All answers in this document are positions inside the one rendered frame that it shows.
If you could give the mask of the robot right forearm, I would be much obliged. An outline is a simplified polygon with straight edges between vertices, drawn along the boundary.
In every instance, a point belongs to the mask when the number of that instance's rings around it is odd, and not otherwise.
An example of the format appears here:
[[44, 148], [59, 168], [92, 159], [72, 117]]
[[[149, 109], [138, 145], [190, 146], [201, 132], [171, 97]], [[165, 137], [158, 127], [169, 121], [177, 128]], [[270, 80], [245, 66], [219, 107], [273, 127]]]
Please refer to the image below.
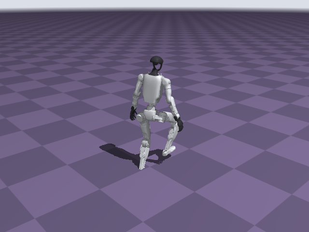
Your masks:
[[178, 114], [174, 98], [171, 97], [170, 100], [171, 100], [171, 104], [169, 105], [169, 108], [171, 109], [172, 115], [173, 115], [173, 117], [176, 116], [177, 118], [179, 118], [180, 115]]

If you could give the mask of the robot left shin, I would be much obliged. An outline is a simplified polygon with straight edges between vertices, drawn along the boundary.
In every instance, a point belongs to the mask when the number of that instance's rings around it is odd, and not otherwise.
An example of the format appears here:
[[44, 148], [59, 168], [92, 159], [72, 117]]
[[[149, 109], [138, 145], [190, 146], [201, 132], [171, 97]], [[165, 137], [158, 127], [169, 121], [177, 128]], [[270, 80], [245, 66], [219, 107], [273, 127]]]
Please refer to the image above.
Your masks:
[[[142, 141], [143, 141], [143, 139], [142, 139]], [[139, 166], [139, 169], [141, 168], [141, 170], [145, 166], [145, 162], [146, 162], [146, 159], [148, 158], [149, 149], [150, 149], [150, 146], [144, 147], [142, 145], [142, 141], [141, 141], [141, 147], [140, 147], [140, 166]]]

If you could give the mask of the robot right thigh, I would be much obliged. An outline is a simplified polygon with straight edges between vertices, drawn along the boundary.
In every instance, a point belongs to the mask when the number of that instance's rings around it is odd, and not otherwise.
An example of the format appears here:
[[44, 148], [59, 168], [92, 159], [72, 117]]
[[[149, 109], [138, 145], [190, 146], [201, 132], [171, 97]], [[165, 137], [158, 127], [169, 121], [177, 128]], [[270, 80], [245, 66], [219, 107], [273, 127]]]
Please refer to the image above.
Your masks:
[[171, 122], [170, 125], [171, 125], [172, 128], [175, 127], [175, 124], [177, 122], [177, 121], [175, 121], [172, 113], [170, 113], [170, 112], [159, 112], [158, 115], [155, 115], [155, 120], [157, 120], [157, 122], [161, 122], [161, 123], [165, 123], [165, 121]]

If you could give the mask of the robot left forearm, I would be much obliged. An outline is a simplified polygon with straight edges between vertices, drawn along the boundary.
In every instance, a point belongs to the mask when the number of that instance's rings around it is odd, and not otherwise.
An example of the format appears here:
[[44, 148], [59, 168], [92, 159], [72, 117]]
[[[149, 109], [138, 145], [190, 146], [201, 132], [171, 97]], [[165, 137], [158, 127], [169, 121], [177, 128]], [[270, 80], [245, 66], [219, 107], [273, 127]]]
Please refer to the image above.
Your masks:
[[135, 96], [134, 94], [133, 94], [133, 97], [132, 97], [132, 106], [134, 106], [134, 110], [137, 108], [137, 104], [138, 104], [138, 99], [139, 99], [139, 97], [137, 97], [137, 96]]

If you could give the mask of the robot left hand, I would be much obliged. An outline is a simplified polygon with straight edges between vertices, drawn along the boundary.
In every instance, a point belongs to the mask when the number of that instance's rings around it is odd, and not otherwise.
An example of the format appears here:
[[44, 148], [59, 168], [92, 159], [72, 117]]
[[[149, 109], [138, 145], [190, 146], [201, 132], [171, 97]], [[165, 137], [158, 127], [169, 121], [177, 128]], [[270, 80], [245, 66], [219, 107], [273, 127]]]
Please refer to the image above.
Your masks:
[[131, 120], [135, 120], [135, 113], [137, 114], [136, 112], [136, 109], [134, 110], [134, 106], [131, 107], [131, 112], [130, 112], [130, 119]]

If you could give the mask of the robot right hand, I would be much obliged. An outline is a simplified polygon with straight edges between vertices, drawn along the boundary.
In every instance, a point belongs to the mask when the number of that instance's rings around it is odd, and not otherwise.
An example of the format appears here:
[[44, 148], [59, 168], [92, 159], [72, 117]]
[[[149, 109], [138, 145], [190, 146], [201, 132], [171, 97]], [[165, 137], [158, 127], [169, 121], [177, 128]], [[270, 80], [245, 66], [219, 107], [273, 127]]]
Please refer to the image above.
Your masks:
[[178, 127], [179, 127], [179, 131], [178, 132], [182, 131], [182, 129], [183, 129], [183, 122], [180, 120], [181, 118], [180, 117], [177, 118], [176, 116], [174, 116], [174, 119], [175, 119], [175, 121], [177, 121], [177, 124], [178, 124]]

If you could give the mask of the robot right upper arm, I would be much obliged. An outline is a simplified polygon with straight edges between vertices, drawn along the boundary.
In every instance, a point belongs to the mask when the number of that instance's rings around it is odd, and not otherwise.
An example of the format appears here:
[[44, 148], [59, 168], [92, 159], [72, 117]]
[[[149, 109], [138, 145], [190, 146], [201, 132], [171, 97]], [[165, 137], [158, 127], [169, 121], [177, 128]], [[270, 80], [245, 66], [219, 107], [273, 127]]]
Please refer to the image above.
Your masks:
[[171, 81], [167, 78], [161, 78], [162, 85], [164, 85], [165, 95], [166, 95], [166, 103], [171, 103]]

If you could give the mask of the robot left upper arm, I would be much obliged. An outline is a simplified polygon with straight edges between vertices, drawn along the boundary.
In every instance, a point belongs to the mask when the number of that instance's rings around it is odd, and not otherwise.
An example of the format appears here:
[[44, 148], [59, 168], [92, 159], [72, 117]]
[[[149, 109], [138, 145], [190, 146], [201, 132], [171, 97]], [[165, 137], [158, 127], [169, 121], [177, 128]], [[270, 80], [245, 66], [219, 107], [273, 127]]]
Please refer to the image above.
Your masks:
[[134, 95], [139, 97], [141, 95], [141, 87], [142, 87], [142, 84], [143, 84], [143, 77], [144, 77], [145, 74], [139, 74], [138, 75], [138, 80], [137, 80], [137, 83], [136, 83], [136, 87], [135, 87], [135, 91], [134, 91]]

